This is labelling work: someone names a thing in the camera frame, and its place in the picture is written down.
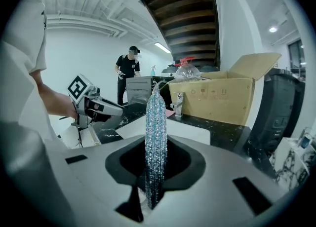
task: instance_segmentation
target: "black pants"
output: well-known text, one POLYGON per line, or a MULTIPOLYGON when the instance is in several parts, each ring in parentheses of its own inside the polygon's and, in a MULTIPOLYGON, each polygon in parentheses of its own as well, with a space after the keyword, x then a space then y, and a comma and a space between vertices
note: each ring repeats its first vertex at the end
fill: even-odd
POLYGON ((126 79, 118 78, 118 105, 123 105, 123 95, 126 89, 126 79))

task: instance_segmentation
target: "small metal device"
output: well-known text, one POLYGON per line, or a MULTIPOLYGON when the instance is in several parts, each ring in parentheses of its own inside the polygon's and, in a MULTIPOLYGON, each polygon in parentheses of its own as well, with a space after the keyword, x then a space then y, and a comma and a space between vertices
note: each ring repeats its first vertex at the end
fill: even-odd
POLYGON ((180 119, 182 116, 183 93, 177 93, 177 102, 171 103, 170 107, 176 112, 175 116, 180 119))
POLYGON ((99 121, 105 121, 112 115, 123 114, 123 107, 100 97, 100 88, 93 85, 84 75, 76 76, 67 91, 77 111, 77 118, 72 123, 75 127, 85 129, 97 116, 99 121))

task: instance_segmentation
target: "pink paper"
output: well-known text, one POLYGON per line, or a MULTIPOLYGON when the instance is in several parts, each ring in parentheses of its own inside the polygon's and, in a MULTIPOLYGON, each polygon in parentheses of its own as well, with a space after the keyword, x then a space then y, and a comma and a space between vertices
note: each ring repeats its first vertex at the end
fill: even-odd
POLYGON ((166 117, 170 117, 174 113, 175 113, 175 111, 166 110, 166 117))

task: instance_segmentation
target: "ceiling light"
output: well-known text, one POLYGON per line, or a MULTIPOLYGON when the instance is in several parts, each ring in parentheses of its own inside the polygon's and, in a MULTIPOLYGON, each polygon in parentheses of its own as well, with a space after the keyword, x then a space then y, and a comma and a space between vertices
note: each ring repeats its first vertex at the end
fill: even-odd
POLYGON ((276 32, 277 31, 277 27, 271 27, 270 29, 269 29, 269 32, 276 32))
POLYGON ((161 43, 155 43, 155 46, 158 46, 161 50, 164 50, 166 53, 171 53, 166 47, 164 47, 161 43))

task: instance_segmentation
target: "black rectangular slot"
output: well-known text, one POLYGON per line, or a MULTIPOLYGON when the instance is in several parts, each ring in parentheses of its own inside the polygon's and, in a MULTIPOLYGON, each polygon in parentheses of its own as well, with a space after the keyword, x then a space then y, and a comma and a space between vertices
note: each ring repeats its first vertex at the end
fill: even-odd
POLYGON ((65 158, 67 164, 72 164, 81 160, 86 159, 87 157, 84 155, 78 155, 78 156, 74 156, 74 157, 70 157, 70 158, 65 158))
POLYGON ((234 179, 233 183, 256 215, 271 207, 272 204, 246 177, 234 179))

